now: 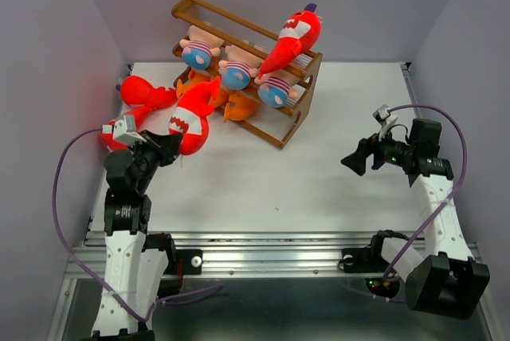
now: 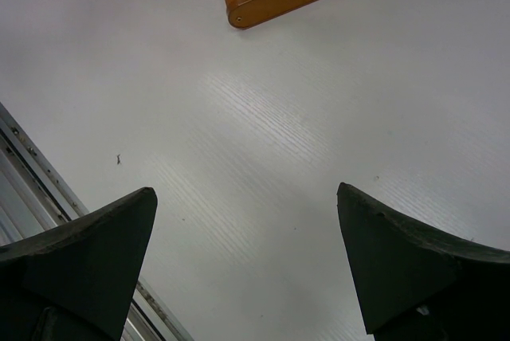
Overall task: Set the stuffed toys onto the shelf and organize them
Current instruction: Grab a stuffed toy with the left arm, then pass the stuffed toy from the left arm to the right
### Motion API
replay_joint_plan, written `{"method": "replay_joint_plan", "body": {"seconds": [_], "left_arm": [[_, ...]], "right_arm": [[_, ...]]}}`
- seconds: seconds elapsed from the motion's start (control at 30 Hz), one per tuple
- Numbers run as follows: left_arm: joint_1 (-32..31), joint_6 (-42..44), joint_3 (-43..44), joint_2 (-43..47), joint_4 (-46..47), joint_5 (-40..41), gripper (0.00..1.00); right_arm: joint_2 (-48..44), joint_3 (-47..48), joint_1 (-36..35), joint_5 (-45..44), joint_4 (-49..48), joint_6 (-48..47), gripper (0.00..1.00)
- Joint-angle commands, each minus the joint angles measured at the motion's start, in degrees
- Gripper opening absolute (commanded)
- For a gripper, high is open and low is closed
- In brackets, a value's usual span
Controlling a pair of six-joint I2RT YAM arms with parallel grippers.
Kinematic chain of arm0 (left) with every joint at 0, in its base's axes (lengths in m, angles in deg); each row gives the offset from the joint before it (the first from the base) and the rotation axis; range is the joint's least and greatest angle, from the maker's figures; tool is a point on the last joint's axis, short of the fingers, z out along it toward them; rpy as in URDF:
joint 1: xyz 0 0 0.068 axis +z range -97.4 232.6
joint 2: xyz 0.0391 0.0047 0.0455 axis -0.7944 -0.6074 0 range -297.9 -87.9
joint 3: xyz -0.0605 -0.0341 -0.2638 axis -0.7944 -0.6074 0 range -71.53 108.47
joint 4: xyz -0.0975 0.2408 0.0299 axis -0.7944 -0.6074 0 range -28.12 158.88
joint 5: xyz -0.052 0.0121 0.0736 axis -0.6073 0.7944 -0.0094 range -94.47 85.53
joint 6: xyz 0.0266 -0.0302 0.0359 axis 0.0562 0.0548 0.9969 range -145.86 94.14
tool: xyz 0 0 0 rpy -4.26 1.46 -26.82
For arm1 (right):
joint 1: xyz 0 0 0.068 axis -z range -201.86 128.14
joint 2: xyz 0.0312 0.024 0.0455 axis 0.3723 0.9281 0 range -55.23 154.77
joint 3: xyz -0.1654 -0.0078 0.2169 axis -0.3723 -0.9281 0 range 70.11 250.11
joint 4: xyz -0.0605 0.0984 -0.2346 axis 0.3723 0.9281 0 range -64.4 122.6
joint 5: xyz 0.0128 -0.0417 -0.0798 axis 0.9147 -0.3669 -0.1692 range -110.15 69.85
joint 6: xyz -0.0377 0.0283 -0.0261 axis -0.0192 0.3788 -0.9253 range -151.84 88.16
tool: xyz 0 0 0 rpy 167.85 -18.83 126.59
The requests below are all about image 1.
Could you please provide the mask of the orange shark plush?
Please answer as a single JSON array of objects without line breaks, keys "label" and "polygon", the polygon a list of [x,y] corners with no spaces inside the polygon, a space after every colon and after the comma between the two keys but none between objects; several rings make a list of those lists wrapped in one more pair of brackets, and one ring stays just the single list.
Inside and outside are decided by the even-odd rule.
[{"label": "orange shark plush", "polygon": [[258,108],[258,102],[252,98],[234,92],[229,95],[226,103],[223,121],[242,121],[250,117]]},{"label": "orange shark plush", "polygon": [[218,89],[217,95],[210,99],[210,105],[212,105],[213,108],[223,106],[229,101],[229,97],[230,93],[227,92],[224,88],[220,87]]},{"label": "orange shark plush", "polygon": [[209,80],[210,76],[208,74],[198,73],[194,70],[190,70],[183,77],[176,80],[175,88],[177,98],[187,92],[194,85]]}]

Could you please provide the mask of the boy doll blue pants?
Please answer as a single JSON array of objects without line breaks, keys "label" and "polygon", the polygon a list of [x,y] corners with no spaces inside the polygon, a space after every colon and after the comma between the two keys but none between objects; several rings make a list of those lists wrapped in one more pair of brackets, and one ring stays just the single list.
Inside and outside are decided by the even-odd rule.
[{"label": "boy doll blue pants", "polygon": [[235,45],[225,47],[226,59],[218,62],[221,85],[228,90],[242,90],[258,75],[262,59]]}]

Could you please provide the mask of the boy doll striped shirt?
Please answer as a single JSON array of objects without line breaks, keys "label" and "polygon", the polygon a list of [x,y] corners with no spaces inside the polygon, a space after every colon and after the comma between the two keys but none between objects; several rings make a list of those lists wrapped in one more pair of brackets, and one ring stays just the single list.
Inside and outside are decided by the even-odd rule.
[{"label": "boy doll striped shirt", "polygon": [[283,69],[254,79],[258,85],[258,96],[262,102],[272,108],[281,108],[288,99],[297,100],[300,96],[295,86],[300,78]]}]

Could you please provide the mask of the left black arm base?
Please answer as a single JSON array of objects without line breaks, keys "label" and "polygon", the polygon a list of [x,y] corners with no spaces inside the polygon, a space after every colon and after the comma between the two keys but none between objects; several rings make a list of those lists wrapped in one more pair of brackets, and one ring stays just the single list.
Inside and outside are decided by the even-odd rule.
[{"label": "left black arm base", "polygon": [[146,236],[142,254],[150,249],[163,252],[167,262],[164,276],[197,276],[202,274],[203,251],[201,249],[178,249],[169,233],[152,233]]}]

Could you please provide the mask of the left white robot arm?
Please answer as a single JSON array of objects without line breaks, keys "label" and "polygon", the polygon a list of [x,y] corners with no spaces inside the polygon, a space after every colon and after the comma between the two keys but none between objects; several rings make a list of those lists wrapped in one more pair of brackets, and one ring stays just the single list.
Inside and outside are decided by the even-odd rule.
[{"label": "left white robot arm", "polygon": [[179,156],[182,134],[142,131],[125,150],[104,161],[106,264],[103,291],[91,340],[153,340],[151,316],[164,272],[177,264],[169,234],[147,232],[151,200],[146,191],[160,167]]}]

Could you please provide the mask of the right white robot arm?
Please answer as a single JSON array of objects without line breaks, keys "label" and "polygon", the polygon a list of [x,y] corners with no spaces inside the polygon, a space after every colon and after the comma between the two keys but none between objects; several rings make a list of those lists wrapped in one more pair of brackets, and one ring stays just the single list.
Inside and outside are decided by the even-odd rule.
[{"label": "right white robot arm", "polygon": [[339,267],[346,273],[377,273],[366,279],[374,296],[392,300],[405,289],[406,306],[455,319],[471,317],[490,280],[488,266],[478,263],[468,247],[458,221],[453,199],[453,169],[439,158],[441,124],[415,119],[405,141],[391,134],[395,121],[381,122],[379,132],[359,141],[355,151],[341,164],[362,176],[367,158],[373,170],[385,164],[401,168],[418,204],[425,254],[414,247],[415,236],[390,229],[379,230],[369,245],[344,248]]}]

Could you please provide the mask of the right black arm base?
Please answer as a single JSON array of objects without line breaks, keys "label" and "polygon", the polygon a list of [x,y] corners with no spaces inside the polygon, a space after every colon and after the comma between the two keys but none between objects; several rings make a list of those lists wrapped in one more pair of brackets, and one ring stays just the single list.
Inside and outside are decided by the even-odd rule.
[{"label": "right black arm base", "polygon": [[343,248],[342,257],[338,262],[338,268],[346,273],[369,273],[384,272],[389,263],[381,256],[383,241],[387,238],[395,238],[407,241],[409,238],[390,229],[379,230],[372,238],[369,245],[362,248]]}]

